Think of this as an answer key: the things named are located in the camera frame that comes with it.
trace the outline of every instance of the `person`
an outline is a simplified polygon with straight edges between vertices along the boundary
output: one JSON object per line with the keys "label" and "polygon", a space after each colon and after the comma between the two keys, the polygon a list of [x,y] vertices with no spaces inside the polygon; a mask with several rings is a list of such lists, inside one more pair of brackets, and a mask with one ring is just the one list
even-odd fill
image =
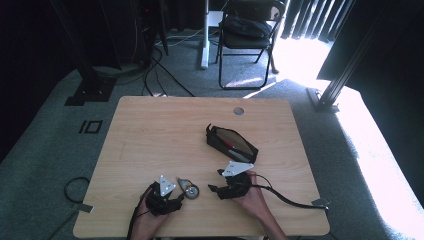
{"label": "person", "polygon": [[[247,174],[250,175],[252,184],[256,185],[256,173],[249,170],[247,171]],[[275,220],[271,210],[268,208],[260,188],[251,187],[245,196],[233,198],[232,200],[238,203],[249,215],[260,222],[270,240],[288,239],[284,231],[278,225],[278,222]],[[160,226],[162,226],[168,218],[168,215],[155,217],[152,213],[148,212],[145,201],[141,202],[137,215],[139,214],[142,215],[134,221],[131,240],[152,239],[159,230]]]}

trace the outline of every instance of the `chair backrest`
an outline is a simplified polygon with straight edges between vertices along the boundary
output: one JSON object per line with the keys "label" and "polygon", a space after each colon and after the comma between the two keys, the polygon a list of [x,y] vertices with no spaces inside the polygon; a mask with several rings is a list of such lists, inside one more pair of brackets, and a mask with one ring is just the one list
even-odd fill
{"label": "chair backrest", "polygon": [[250,21],[279,23],[286,8],[278,0],[229,0],[224,15],[235,15]]}

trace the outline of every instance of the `black mesh pouch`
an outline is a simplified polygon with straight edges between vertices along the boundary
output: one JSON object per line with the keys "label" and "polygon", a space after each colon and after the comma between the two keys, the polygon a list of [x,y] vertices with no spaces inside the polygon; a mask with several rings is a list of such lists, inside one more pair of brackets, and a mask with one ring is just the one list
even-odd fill
{"label": "black mesh pouch", "polygon": [[256,161],[259,150],[234,130],[208,125],[207,144],[222,152],[236,162],[252,163]]}

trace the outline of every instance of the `round metal disc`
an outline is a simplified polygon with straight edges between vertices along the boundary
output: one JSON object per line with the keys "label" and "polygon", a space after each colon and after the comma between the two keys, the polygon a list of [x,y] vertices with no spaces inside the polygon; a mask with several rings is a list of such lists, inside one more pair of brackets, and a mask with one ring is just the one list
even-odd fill
{"label": "round metal disc", "polygon": [[185,189],[185,195],[188,199],[195,199],[199,196],[199,188],[196,185],[191,185]]}

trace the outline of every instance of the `gray carpet floor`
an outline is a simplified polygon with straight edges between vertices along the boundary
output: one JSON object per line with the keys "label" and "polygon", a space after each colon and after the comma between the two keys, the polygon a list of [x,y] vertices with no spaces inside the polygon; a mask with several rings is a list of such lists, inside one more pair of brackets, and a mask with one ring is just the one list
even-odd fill
{"label": "gray carpet floor", "polygon": [[[276,48],[276,58],[284,55],[281,49]],[[218,86],[218,66],[214,64],[216,47],[211,45],[207,70],[200,69],[200,50],[198,41],[185,41],[171,46],[169,56],[163,56],[160,60],[162,66],[196,97],[289,100],[320,195],[332,201],[328,213],[331,232],[325,236],[301,236],[300,239],[424,237],[422,230],[415,227],[424,223],[423,210],[397,169],[390,149],[359,93],[344,90],[338,99],[338,113],[316,112],[306,89],[313,85],[325,86],[325,81],[289,79],[285,74],[289,71],[287,65],[279,66],[280,74],[270,75],[269,84],[262,91],[223,91]],[[227,70],[224,70],[226,79],[250,79],[255,82],[255,77],[264,74],[263,61],[257,65],[253,65],[251,60],[228,61],[225,65]],[[132,68],[134,65],[128,65],[123,71]],[[103,74],[120,73],[105,67],[97,70]],[[148,95],[145,84],[157,97],[190,96],[157,66],[149,74],[144,72],[119,77],[108,102],[64,106],[80,81],[78,72],[73,71],[57,84],[0,165],[0,239],[74,239],[75,206],[64,196],[64,187],[76,177],[90,179],[120,97]],[[81,132],[84,121],[102,121],[99,132]],[[371,167],[364,170],[360,160]],[[365,172],[377,176],[380,182],[370,184]],[[396,176],[396,179],[387,180],[392,176]],[[376,197],[373,193],[375,189],[390,193]],[[70,191],[74,198],[83,198],[86,188],[80,184]],[[400,195],[407,195],[407,200],[399,200]],[[411,221],[410,228],[396,227],[385,218],[379,204],[386,201],[393,203],[389,207],[397,218],[403,222]],[[402,205],[404,203],[411,204],[412,213]],[[411,219],[411,214],[416,214],[416,218]]]}

